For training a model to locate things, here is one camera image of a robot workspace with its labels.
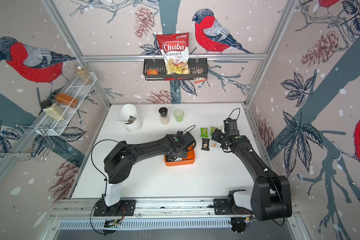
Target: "green glass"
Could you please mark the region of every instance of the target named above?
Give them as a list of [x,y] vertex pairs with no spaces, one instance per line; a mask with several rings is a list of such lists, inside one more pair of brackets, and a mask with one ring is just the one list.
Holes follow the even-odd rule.
[[173,114],[177,122],[183,121],[184,112],[181,109],[176,109]]

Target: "ventilation grille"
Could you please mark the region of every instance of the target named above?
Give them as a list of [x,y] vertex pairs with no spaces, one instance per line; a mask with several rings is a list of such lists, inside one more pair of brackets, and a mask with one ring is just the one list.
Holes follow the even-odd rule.
[[[93,219],[95,229],[113,230],[104,228],[106,219]],[[155,218],[155,219],[128,219],[125,218],[118,230],[151,230],[170,228],[223,228],[232,227],[231,218]],[[92,229],[88,220],[62,220],[59,230],[88,230]]]

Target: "bird wing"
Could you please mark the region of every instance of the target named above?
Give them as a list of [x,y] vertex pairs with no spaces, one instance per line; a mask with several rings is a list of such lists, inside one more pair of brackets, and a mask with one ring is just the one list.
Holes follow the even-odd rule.
[[204,34],[213,41],[224,40],[229,34],[229,30],[223,27],[215,18],[215,22],[210,28],[203,29]]
[[50,66],[52,56],[51,51],[47,48],[35,48],[24,44],[28,57],[23,64],[30,68],[47,68]]

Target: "white wire shelf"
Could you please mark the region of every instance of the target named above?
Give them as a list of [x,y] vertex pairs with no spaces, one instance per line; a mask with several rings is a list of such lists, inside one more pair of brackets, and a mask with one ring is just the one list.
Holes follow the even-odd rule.
[[81,81],[81,78],[79,78],[79,76],[75,74],[72,80],[68,82],[67,87],[65,87],[61,91],[61,93],[65,93],[69,96],[72,96],[73,98],[77,98],[79,100],[77,106],[75,108],[69,107],[69,105],[74,99],[68,105],[56,103],[61,109],[64,110],[64,113],[62,115],[66,114],[65,118],[60,118],[58,121],[55,121],[50,116],[46,115],[37,124],[37,126],[48,128],[48,136],[60,136],[96,81],[97,78],[94,73],[90,73],[89,78],[86,80],[85,83],[83,83]]

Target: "cup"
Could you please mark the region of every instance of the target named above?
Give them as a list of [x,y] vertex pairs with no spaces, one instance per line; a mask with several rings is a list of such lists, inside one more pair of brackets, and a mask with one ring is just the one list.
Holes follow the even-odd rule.
[[141,127],[143,126],[143,124],[141,122],[141,119],[140,119],[139,113],[137,112],[136,107],[132,104],[125,104],[121,109],[120,119],[121,119],[121,121],[127,122],[129,120],[130,116],[136,118],[133,123],[131,123],[131,124],[120,123],[120,124],[124,124],[125,128],[130,132],[139,131],[141,129]]
[[183,121],[184,112],[181,109],[176,109],[173,114],[177,122]]

